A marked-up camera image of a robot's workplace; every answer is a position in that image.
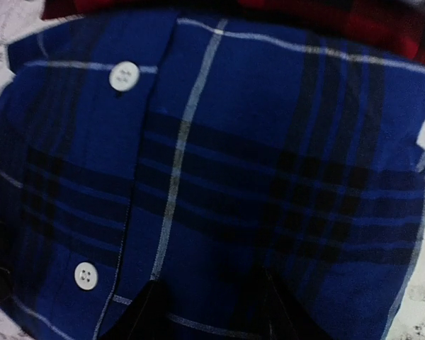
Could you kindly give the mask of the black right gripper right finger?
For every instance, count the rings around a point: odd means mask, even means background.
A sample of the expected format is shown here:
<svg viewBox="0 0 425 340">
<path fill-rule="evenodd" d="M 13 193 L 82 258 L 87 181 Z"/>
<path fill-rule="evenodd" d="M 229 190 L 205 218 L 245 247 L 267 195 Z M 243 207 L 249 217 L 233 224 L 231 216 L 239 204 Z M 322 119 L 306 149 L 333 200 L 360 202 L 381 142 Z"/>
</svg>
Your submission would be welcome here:
<svg viewBox="0 0 425 340">
<path fill-rule="evenodd" d="M 309 316 L 283 280 L 261 269 L 263 281 L 262 339 L 331 340 L 332 337 Z"/>
</svg>

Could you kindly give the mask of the blue plaid long sleeve shirt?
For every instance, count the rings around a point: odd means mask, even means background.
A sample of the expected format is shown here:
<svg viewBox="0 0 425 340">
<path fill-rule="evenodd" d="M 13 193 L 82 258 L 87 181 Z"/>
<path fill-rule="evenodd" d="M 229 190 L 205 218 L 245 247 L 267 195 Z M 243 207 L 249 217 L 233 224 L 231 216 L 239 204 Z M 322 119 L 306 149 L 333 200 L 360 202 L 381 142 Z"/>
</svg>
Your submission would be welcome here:
<svg viewBox="0 0 425 340">
<path fill-rule="evenodd" d="M 8 46 L 0 221 L 34 339 L 99 339 L 150 280 L 170 339 L 262 339 L 261 269 L 382 339 L 425 216 L 425 66 L 285 25 L 101 13 Z"/>
</svg>

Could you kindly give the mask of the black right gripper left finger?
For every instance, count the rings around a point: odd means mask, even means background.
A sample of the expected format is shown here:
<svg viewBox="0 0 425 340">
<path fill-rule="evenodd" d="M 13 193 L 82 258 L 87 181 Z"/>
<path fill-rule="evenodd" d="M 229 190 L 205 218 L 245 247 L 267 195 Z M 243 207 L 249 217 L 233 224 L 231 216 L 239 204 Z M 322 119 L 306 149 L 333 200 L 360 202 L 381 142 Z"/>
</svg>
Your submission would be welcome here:
<svg viewBox="0 0 425 340">
<path fill-rule="evenodd" d="M 100 340 L 170 339 L 167 313 L 169 290 L 160 280 L 148 281 L 118 321 Z"/>
</svg>

